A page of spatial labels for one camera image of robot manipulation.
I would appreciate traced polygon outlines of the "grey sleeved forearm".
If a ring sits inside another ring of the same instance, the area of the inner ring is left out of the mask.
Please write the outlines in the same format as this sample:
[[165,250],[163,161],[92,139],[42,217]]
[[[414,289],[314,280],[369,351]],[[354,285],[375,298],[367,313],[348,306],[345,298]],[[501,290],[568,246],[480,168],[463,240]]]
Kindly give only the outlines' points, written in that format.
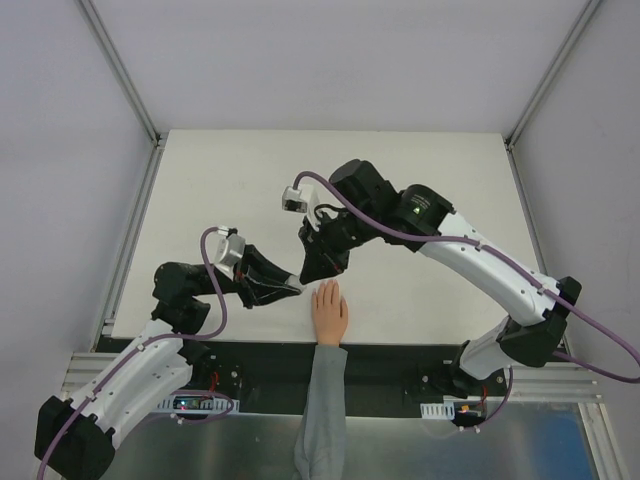
[[341,479],[346,456],[345,367],[340,347],[315,347],[307,401],[294,446],[293,479]]

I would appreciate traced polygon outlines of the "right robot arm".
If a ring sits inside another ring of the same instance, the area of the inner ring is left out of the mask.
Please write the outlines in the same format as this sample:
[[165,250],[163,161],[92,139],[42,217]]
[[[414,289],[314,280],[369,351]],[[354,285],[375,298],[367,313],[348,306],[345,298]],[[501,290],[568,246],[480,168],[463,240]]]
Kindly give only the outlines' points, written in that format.
[[451,364],[429,374],[435,389],[466,398],[498,370],[541,368],[553,359],[581,293],[577,280],[556,280],[512,260],[437,192],[420,184],[397,191],[366,160],[351,160],[324,181],[338,207],[321,203],[305,176],[282,195],[283,209],[305,216],[298,233],[305,251],[301,283],[342,274],[353,249],[380,238],[448,267],[504,309],[503,321],[465,341]]

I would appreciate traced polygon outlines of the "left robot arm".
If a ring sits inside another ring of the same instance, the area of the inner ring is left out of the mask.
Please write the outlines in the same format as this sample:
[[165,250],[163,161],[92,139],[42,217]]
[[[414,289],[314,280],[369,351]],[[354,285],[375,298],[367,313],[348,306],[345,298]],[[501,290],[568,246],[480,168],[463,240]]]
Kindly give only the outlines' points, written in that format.
[[297,275],[276,266],[237,235],[221,241],[220,247],[215,260],[162,264],[154,275],[157,305],[142,331],[68,399],[52,396],[42,405],[34,446],[39,478],[47,469],[66,479],[100,478],[126,436],[186,386],[193,396],[211,402],[208,420],[233,412],[240,369],[218,360],[205,344],[225,330],[228,309],[220,306],[220,325],[204,334],[201,329],[211,306],[202,297],[222,300],[231,293],[251,309],[298,296],[304,287]]

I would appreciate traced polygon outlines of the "mannequin hand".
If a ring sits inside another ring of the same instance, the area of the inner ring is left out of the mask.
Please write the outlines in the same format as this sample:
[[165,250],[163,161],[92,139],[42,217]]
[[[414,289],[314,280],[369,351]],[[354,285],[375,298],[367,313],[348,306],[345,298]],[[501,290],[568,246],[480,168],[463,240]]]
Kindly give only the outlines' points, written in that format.
[[349,311],[336,280],[322,282],[313,291],[311,316],[317,343],[338,347],[348,327]]

